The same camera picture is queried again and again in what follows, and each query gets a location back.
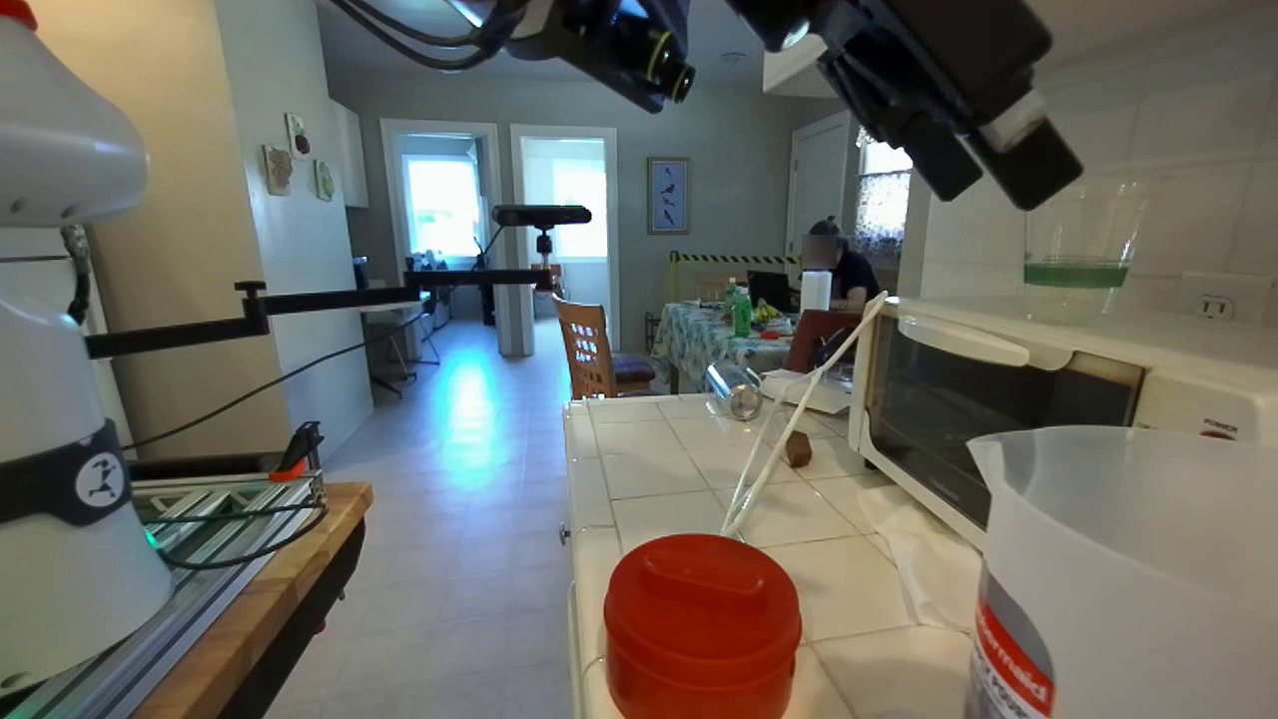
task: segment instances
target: desk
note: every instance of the desk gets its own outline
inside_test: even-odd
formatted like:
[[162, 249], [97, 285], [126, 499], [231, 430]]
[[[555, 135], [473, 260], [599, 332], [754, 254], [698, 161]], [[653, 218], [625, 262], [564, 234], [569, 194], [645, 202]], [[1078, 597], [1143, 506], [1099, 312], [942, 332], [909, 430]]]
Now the desk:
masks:
[[704, 393], [705, 365], [724, 356], [742, 356], [754, 372], [784, 366], [792, 356], [792, 336], [761, 338], [749, 332], [733, 338], [724, 322], [717, 306], [705, 305], [666, 305], [662, 318], [653, 322], [653, 365], [666, 372], [669, 393]]
[[[705, 397], [599, 401], [564, 410], [569, 486], [567, 642], [577, 719], [616, 719], [603, 597], [622, 551], [716, 531], [749, 430], [705, 415]], [[809, 463], [774, 466], [740, 538], [786, 569], [801, 642], [786, 719], [959, 719], [979, 555], [869, 475], [845, 425], [801, 415]]]

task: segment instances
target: red object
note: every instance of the red object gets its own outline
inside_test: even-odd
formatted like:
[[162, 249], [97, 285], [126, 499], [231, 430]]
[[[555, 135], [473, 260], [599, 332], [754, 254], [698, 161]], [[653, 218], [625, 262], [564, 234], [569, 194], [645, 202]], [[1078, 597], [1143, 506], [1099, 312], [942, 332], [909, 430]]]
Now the red object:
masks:
[[625, 719], [778, 719], [801, 636], [798, 591], [761, 551], [666, 535], [612, 573], [605, 686]]
[[13, 16], [29, 27], [35, 27], [35, 11], [29, 7], [29, 0], [0, 0], [0, 16]]
[[801, 312], [798, 328], [794, 328], [794, 338], [792, 338], [786, 372], [818, 366], [822, 365], [822, 348], [833, 345], [853, 322], [857, 322], [857, 316]]
[[290, 483], [290, 478], [308, 478], [308, 475], [310, 475], [308, 461], [296, 461], [288, 466], [266, 470], [271, 483]]

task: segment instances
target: plastic straw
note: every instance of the plastic straw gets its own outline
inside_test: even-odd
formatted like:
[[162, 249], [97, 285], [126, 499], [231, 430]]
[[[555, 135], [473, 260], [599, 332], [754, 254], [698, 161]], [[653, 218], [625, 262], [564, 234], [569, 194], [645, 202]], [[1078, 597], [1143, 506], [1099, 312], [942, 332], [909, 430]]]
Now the plastic straw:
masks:
[[833, 348], [833, 356], [805, 374], [801, 397], [798, 397], [798, 402], [794, 402], [784, 435], [769, 445], [765, 457], [761, 457], [761, 438], [765, 438], [769, 430], [758, 430], [758, 438], [749, 445], [748, 466], [742, 466], [742, 475], [740, 475], [733, 486], [729, 486], [729, 502], [728, 502], [724, 522], [717, 522], [724, 535], [733, 535], [733, 531], [742, 526], [742, 521], [748, 521], [749, 506], [754, 506], [754, 494], [761, 493], [761, 483], [769, 478], [774, 461], [778, 461], [784, 446], [786, 446], [786, 435], [798, 429], [798, 421], [801, 421], [801, 410], [805, 410], [805, 402], [809, 402], [816, 385], [845, 356], [845, 348], [862, 336], [862, 328], [875, 322], [875, 316], [881, 312], [881, 305], [887, 305], [887, 292], [865, 305], [862, 318], [853, 322], [853, 332], [845, 332], [845, 338]]

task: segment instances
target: microwave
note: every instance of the microwave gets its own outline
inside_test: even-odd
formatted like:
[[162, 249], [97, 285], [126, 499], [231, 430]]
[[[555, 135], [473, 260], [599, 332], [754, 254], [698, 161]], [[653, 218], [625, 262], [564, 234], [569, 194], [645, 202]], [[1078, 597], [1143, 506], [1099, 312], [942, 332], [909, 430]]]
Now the microwave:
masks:
[[853, 356], [850, 446], [981, 546], [966, 438], [1048, 425], [1278, 445], [1278, 332], [1180, 316], [1035, 322], [1015, 305], [891, 298]]

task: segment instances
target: door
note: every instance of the door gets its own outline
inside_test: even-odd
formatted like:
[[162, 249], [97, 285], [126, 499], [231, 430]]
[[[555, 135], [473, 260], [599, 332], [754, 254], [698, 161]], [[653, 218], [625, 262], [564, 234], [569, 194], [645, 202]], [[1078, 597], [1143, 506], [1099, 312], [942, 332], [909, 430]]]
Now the door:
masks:
[[531, 127], [515, 123], [515, 201], [519, 202], [587, 202], [592, 224], [551, 230], [557, 292], [573, 305], [603, 305], [616, 328], [616, 132], [612, 127]]
[[843, 228], [845, 218], [845, 176], [850, 176], [850, 116], [828, 116], [805, 123], [792, 139], [792, 249], [801, 252], [805, 228], [816, 218], [833, 217]]

